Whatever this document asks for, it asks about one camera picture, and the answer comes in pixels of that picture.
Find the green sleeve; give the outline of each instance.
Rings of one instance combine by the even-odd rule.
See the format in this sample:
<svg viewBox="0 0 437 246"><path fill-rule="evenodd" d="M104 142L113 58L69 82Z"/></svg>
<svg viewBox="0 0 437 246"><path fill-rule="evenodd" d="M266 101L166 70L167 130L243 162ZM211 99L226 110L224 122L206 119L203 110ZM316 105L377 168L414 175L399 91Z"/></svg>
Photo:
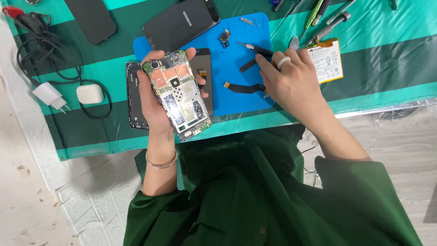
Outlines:
<svg viewBox="0 0 437 246"><path fill-rule="evenodd" d="M326 192L343 198L399 245L422 245L382 163L332 161L318 156L315 164Z"/></svg>
<svg viewBox="0 0 437 246"><path fill-rule="evenodd" d="M139 191L129 204L128 219L126 222L124 246L138 246L141 240L150 232L158 215L172 204L177 206L189 205L189 193L186 190L149 197Z"/></svg>

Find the battery label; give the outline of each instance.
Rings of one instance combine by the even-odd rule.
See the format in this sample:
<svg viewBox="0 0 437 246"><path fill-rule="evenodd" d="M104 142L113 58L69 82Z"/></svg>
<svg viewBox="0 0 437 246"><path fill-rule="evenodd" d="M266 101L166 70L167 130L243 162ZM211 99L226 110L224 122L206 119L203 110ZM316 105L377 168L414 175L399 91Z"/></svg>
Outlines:
<svg viewBox="0 0 437 246"><path fill-rule="evenodd" d="M316 67L319 84L343 78L338 40L332 41L332 44L331 47L307 48L309 57Z"/></svg>

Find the gold bracelet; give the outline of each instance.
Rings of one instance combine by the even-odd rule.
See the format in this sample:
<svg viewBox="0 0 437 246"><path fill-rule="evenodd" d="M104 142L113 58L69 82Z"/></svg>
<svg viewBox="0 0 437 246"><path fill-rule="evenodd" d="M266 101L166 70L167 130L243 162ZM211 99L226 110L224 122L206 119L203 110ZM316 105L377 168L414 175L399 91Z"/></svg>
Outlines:
<svg viewBox="0 0 437 246"><path fill-rule="evenodd" d="M176 151L176 149L174 150L174 158L173 158L173 160L171 160L171 164L168 165L168 166L155 165L155 164L149 162L149 160L147 159L147 152L146 152L146 162L149 163L153 168L156 168L156 169L165 169L165 168L171 167L176 162L176 160L177 160L177 151Z"/></svg>

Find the woman's right hand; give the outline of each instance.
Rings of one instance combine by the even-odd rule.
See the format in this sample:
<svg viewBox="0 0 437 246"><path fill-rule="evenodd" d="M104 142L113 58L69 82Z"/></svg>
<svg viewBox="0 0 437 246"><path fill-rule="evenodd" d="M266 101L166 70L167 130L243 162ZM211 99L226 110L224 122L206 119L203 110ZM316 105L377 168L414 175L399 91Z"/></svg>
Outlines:
<svg viewBox="0 0 437 246"><path fill-rule="evenodd" d="M291 61L285 61L281 65L281 71L278 71L277 64L286 56ZM287 49L285 54L277 51L271 63L259 54L256 55L256 60L272 99L308 129L312 130L319 125L320 117L334 116L322 96L316 69L306 49L298 52Z"/></svg>

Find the table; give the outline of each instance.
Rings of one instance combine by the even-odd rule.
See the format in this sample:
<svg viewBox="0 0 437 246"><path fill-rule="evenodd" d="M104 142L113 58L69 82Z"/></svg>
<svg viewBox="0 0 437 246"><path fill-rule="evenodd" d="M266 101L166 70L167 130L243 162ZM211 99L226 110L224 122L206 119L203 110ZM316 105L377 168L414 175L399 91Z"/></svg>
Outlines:
<svg viewBox="0 0 437 246"><path fill-rule="evenodd" d="M175 0L105 0L119 31L101 45L93 46L86 41L63 1L44 0L35 6L21 0L1 1L3 6L13 4L25 11L49 14L53 21L51 31L65 45L80 50L83 78L102 82L111 95L113 109L103 120L90 119L79 109L76 84L57 87L73 109L67 115L53 112L40 102L60 160L147 147L148 132L130 129L127 124L124 64L134 59L132 42L142 35L142 24L173 2ZM302 32L312 2L302 0L294 7L296 1L285 1L274 13L266 0L215 0L222 18L266 13L273 51L285 50L291 37ZM345 5L344 2L333 0L321 23ZM321 85L324 97L339 117L437 97L437 71L432 66L436 64L437 54L435 9L434 0L419 4L403 0L397 11L392 11L384 0L357 1L348 9L352 18L326 37L339 38L344 78ZM17 45L28 39L28 34L16 29L10 20L9 25ZM308 30L306 37L314 31ZM68 66L62 69L64 74L73 74ZM35 77L41 82L59 80L50 70ZM88 109L103 112L107 101ZM208 131L192 140L296 122L277 105L266 110L214 117L212 121L213 126Z"/></svg>

